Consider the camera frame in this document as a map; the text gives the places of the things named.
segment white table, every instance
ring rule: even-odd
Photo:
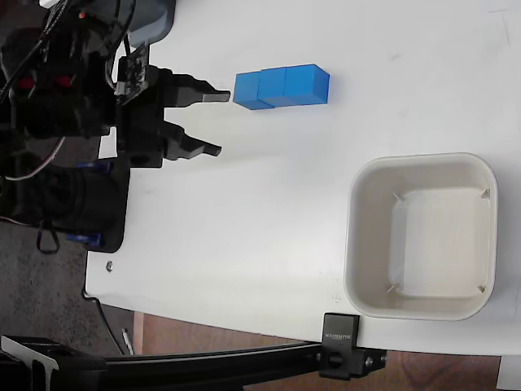
[[[348,191],[380,156],[473,152],[499,182],[497,279],[461,322],[363,318],[359,345],[521,354],[521,7],[516,0],[178,0],[153,64],[234,89],[235,75],[315,63],[330,102],[168,110],[218,158],[131,175],[125,242],[90,253],[87,291],[174,319],[321,340],[344,293]],[[102,142],[102,156],[114,139]],[[113,262],[113,272],[105,269]]]

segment blue cube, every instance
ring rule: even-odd
[[[315,64],[286,69],[284,96],[295,104],[325,104],[329,94],[329,73]]]
[[[295,102],[284,96],[286,68],[264,69],[260,71],[259,94],[257,98],[275,108],[294,106]]]
[[[274,108],[257,98],[260,75],[261,72],[240,73],[237,75],[235,78],[234,102],[250,110]]]

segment cable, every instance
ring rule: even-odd
[[[108,51],[107,57],[109,59],[116,55],[117,48],[120,47],[121,43],[125,39],[125,36],[127,35],[127,32],[129,31],[130,24],[132,23],[132,19],[134,18],[135,11],[136,11],[136,0],[132,0],[130,3],[129,16],[127,17],[127,20],[125,21],[125,24],[123,24],[123,29],[121,30],[121,34],[114,42],[114,45],[112,45],[112,48]]]
[[[125,44],[125,53],[127,55],[130,55],[130,42],[129,42],[129,35],[125,35],[125,39],[123,40],[123,43]]]
[[[107,317],[105,316],[105,313],[103,312],[103,307],[101,306],[101,302],[97,297],[89,297],[87,296],[87,292],[85,290],[85,284],[83,284],[83,289],[81,290],[81,298],[85,301],[93,301],[96,303],[96,307],[98,307],[99,316],[101,317],[101,320],[103,322],[103,326],[107,329],[108,335],[111,337],[112,343],[115,347],[120,351],[121,355],[125,356],[125,351],[121,347],[120,343],[117,341],[116,336],[114,335],[114,332],[111,329],[110,324],[108,324]]]
[[[24,175],[22,177],[5,177],[6,180],[7,181],[23,181],[25,179],[34,177],[36,174],[38,174],[40,171],[42,171],[45,167],[47,167],[47,165],[51,161],[53,161],[55,159],[55,157],[58,154],[59,149],[62,147],[64,141],[65,141],[65,137],[60,138],[58,140],[58,142],[56,143],[55,147],[50,152],[49,156],[36,169],[31,171],[31,173]]]
[[[65,13],[65,10],[71,5],[71,2],[72,0],[62,0],[61,3],[56,4],[55,8],[52,9],[52,12],[49,15],[49,19],[47,20],[47,26],[38,38],[38,41],[31,49],[31,51],[22,60],[20,65],[18,65],[18,68],[16,68],[15,71],[11,74],[9,80],[6,81],[6,84],[3,87],[2,92],[0,92],[0,104],[2,104],[5,98],[9,95],[9,91],[11,90],[12,86],[18,81],[22,73],[25,71],[29,61],[42,48],[42,45],[49,40],[51,33],[54,31],[59,20],[62,18],[63,14]]]
[[[0,220],[6,220],[7,222],[12,222],[14,224],[18,224],[19,226],[36,226],[35,224],[28,224],[26,222],[19,222],[18,220],[15,220],[14,218],[0,216]]]
[[[130,44],[128,42],[127,32],[129,31],[130,24],[134,18],[134,12],[136,11],[136,0],[132,0],[130,3],[130,11],[125,24],[121,28],[121,34],[112,45],[112,48],[108,50],[107,61],[105,62],[105,81],[113,89],[116,90],[116,85],[112,80],[112,67],[114,66],[114,60],[116,57],[117,48],[120,47],[121,43],[125,41],[125,51],[127,54],[130,53]]]
[[[114,19],[118,20],[120,17],[121,0],[116,0],[116,9],[114,10]]]

